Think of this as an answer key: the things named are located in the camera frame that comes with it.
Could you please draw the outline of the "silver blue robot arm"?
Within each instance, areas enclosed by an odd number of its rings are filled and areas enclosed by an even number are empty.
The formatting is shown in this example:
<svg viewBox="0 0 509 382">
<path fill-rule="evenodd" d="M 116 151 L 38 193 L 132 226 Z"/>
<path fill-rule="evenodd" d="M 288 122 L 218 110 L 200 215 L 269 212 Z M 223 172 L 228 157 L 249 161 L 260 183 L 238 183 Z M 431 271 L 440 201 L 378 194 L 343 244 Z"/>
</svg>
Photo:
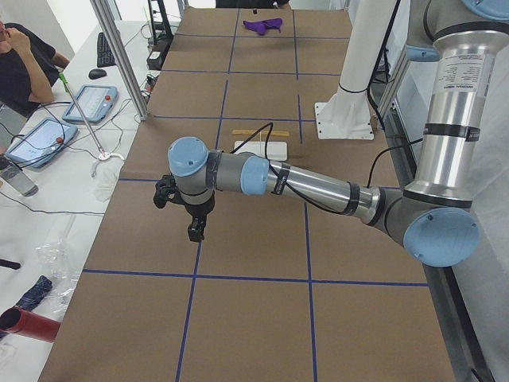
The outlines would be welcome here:
<svg viewBox="0 0 509 382">
<path fill-rule="evenodd" d="M 192 218 L 188 237 L 199 242 L 216 191 L 292 195 L 361 219 L 424 264 L 457 264 L 480 241 L 465 182 L 495 58 L 507 44 L 505 1 L 411 2 L 406 54 L 436 61 L 437 74 L 417 172 L 402 189 L 362 187 L 251 153 L 209 150 L 200 139 L 183 137 L 169 147 L 170 172 L 157 183 L 154 204 L 183 205 Z"/>
</svg>

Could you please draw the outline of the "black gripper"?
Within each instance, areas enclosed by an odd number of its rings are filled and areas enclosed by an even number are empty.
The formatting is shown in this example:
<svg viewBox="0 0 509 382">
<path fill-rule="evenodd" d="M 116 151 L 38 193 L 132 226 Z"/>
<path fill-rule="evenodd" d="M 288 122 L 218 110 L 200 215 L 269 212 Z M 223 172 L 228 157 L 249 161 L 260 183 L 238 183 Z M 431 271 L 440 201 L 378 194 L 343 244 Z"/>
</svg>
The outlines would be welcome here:
<svg viewBox="0 0 509 382">
<path fill-rule="evenodd" d="M 204 240 L 208 214 L 215 207 L 215 194 L 202 193 L 200 195 L 181 194 L 186 211 L 192 216 L 192 222 L 188 226 L 188 238 L 190 241 L 200 243 Z"/>
</svg>

